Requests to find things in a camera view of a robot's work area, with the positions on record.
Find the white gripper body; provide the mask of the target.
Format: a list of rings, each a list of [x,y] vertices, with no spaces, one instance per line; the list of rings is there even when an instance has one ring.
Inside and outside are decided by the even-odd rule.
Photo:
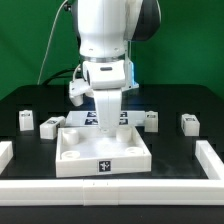
[[[93,91],[98,126],[116,129],[120,122],[122,88],[126,85],[124,61],[83,62],[83,74]]]

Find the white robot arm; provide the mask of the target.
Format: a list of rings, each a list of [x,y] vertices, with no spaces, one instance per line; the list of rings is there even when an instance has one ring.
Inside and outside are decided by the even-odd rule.
[[[77,0],[72,16],[81,45],[82,77],[69,83],[69,97],[76,106],[83,96],[94,97],[98,127],[119,126],[122,92],[131,81],[129,41],[146,41],[158,30],[158,0]]]

